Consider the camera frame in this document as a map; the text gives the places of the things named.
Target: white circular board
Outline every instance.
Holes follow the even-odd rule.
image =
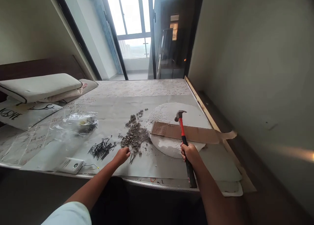
[[[174,118],[178,110],[184,110],[187,113],[183,113],[183,125],[192,126],[192,127],[199,127],[205,129],[212,129],[211,125],[209,124],[207,118],[204,114],[194,106],[182,104],[182,103],[165,103],[158,107],[156,107],[148,117],[147,121],[147,131],[151,133],[154,122],[164,122],[168,124],[179,124],[179,122],[175,122]],[[162,153],[171,156],[173,158],[181,158],[180,152],[180,144],[182,140],[173,139],[173,138],[166,138],[166,137],[159,137],[150,134],[150,139],[154,146],[160,150]],[[191,142],[195,145],[196,149],[200,151],[204,146],[205,143],[196,143]]]

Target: cardboard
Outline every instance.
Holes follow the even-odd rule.
[[[204,129],[191,126],[184,126],[184,132],[187,141],[209,144],[219,144],[222,140],[233,139],[237,136],[235,131],[221,133],[214,129]],[[151,134],[160,137],[181,139],[181,128],[178,124],[168,124],[155,121]]]

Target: pillow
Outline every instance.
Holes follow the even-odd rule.
[[[78,96],[65,98],[65,99],[62,100],[62,102],[69,103],[69,102],[73,101],[74,99],[77,99],[78,97],[84,95],[85,93],[88,93],[89,91],[93,90],[94,88],[96,88],[98,86],[98,83],[96,83],[93,80],[80,79],[80,81],[82,83],[87,83],[87,86],[85,88],[83,88],[83,93],[81,93]]]
[[[52,103],[23,104],[13,98],[0,103],[0,121],[22,130],[29,130],[39,121],[62,109]]]
[[[84,84],[86,84],[86,83],[83,83],[83,86],[81,88],[73,89],[73,90],[70,90],[70,91],[67,91],[67,92],[64,92],[61,94],[51,96],[51,97],[46,97],[44,99],[40,99],[39,101],[40,102],[57,102],[57,101],[60,101],[62,99],[65,99],[65,98],[70,98],[70,97],[77,98],[78,96],[80,96],[83,93]]]
[[[68,74],[0,81],[0,91],[22,103],[36,102],[80,87],[82,83]]]

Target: hammer head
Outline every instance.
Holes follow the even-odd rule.
[[[183,111],[183,110],[179,110],[179,111],[177,112],[177,116],[174,118],[174,121],[175,121],[175,122],[178,122],[178,121],[179,121],[179,118],[182,118],[182,113],[183,113],[183,112],[186,113],[186,111]]]

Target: wall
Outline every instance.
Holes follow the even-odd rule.
[[[92,0],[65,0],[92,59],[103,79],[117,71]]]
[[[148,70],[149,58],[126,59],[124,60],[125,70]]]
[[[232,16],[220,24],[204,17],[210,12],[202,8],[193,49],[201,57],[193,54],[192,82],[205,77],[198,88],[314,216],[313,0],[233,5]],[[213,24],[228,29],[220,34],[211,30]],[[219,39],[211,43],[215,33]],[[216,44],[221,45],[213,53]],[[266,122],[277,126],[268,130]]]
[[[0,64],[75,55],[95,76],[53,0],[0,0]]]

